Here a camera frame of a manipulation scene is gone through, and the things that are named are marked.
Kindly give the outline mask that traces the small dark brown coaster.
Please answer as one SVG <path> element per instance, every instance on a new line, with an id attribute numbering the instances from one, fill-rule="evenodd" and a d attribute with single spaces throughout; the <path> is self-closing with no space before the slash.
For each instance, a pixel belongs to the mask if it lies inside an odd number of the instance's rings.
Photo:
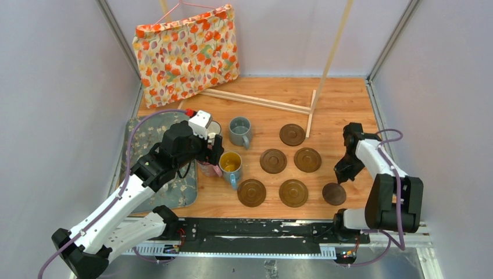
<path id="1" fill-rule="evenodd" d="M 330 205 L 339 206 L 346 201 L 346 191 L 340 184 L 328 183 L 322 189 L 323 199 Z"/>

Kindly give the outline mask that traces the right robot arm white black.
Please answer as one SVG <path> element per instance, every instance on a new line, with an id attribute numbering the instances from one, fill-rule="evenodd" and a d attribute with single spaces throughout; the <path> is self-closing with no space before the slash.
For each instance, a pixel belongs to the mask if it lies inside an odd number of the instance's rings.
<path id="1" fill-rule="evenodd" d="M 422 180 L 398 167 L 385 151 L 379 133 L 366 133 L 362 124 L 350 122 L 342 135 L 346 152 L 334 168 L 337 183 L 353 181 L 367 169 L 373 185 L 364 207 L 340 209 L 334 215 L 334 239 L 344 243 L 362 232 L 393 231 L 398 238 L 391 242 L 404 249 L 404 234 L 415 233 L 420 225 Z"/>

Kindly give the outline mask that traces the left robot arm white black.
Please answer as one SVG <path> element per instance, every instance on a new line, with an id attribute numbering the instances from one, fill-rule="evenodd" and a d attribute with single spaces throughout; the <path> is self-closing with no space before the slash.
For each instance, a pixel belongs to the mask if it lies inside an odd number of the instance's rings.
<path id="1" fill-rule="evenodd" d="M 171 125 L 161 142 L 128 167 L 119 189 L 103 204 L 78 225 L 54 232 L 57 254 L 77 278 L 98 278 L 115 258 L 141 242 L 156 237 L 171 240 L 178 234 L 178 217 L 165 205 L 155 207 L 141 221 L 117 226 L 165 184 L 184 178 L 182 167 L 194 160 L 218 164 L 224 152 L 222 137 L 216 134 L 208 147 L 210 123 L 206 117 L 194 116 Z"/>

